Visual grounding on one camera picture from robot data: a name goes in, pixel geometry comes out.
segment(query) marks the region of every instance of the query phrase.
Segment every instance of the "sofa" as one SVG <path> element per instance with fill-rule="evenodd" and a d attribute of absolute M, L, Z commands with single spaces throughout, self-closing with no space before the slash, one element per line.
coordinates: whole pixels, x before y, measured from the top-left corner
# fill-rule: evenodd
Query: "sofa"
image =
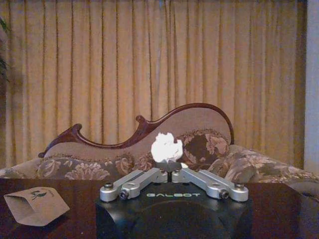
<path fill-rule="evenodd" d="M 54 139 L 38 157 L 0 170 L 1 178 L 104 180 L 155 166 L 151 145 L 159 132 L 170 132 L 183 143 L 178 161 L 190 169 L 206 169 L 238 183 L 285 183 L 319 202 L 319 176 L 234 144 L 227 115 L 218 107 L 194 103 L 174 109 L 157 121 L 136 117 L 135 133 L 125 142 L 94 143 L 75 124 Z"/>

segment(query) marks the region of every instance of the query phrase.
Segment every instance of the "brown paper bag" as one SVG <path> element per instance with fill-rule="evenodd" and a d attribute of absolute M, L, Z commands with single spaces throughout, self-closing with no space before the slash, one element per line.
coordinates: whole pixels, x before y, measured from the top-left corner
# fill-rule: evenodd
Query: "brown paper bag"
<path fill-rule="evenodd" d="M 36 187 L 4 195 L 14 219 L 24 225 L 45 226 L 70 210 L 54 188 Z"/>

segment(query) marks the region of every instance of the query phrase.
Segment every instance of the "bolt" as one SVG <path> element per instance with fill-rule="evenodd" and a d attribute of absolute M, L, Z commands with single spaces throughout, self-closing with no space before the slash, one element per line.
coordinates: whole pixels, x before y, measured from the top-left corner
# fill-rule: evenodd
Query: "bolt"
<path fill-rule="evenodd" d="M 227 199 L 229 197 L 229 192 L 225 189 L 219 191 L 219 197 L 221 199 Z"/>
<path fill-rule="evenodd" d="M 129 197 L 128 191 L 122 190 L 122 191 L 120 192 L 120 199 L 121 199 L 121 200 L 127 200 L 128 197 Z"/>
<path fill-rule="evenodd" d="M 243 190 L 244 189 L 244 184 L 243 183 L 235 183 L 235 189 L 237 190 Z"/>
<path fill-rule="evenodd" d="M 104 188 L 105 188 L 106 190 L 111 190 L 111 189 L 113 189 L 113 183 L 106 183 L 106 184 L 104 184 Z"/>

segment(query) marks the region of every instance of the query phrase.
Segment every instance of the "table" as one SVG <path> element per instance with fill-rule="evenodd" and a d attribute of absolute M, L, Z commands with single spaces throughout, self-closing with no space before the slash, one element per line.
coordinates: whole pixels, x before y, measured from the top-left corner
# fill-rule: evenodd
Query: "table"
<path fill-rule="evenodd" d="M 95 200 L 103 181 L 0 179 L 0 238 L 95 238 Z M 15 222 L 4 194 L 53 187 L 70 210 L 45 227 Z M 249 183 L 252 238 L 319 238 L 319 204 L 285 184 Z"/>

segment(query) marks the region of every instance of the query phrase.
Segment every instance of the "curtain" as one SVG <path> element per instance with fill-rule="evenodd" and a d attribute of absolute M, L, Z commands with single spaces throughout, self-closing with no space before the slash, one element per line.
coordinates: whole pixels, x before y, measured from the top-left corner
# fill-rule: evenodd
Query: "curtain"
<path fill-rule="evenodd" d="M 75 123 L 113 144 L 137 115 L 194 102 L 220 107 L 236 144 L 303 166 L 305 2 L 1 1 L 0 14 L 11 29 L 1 166 Z"/>

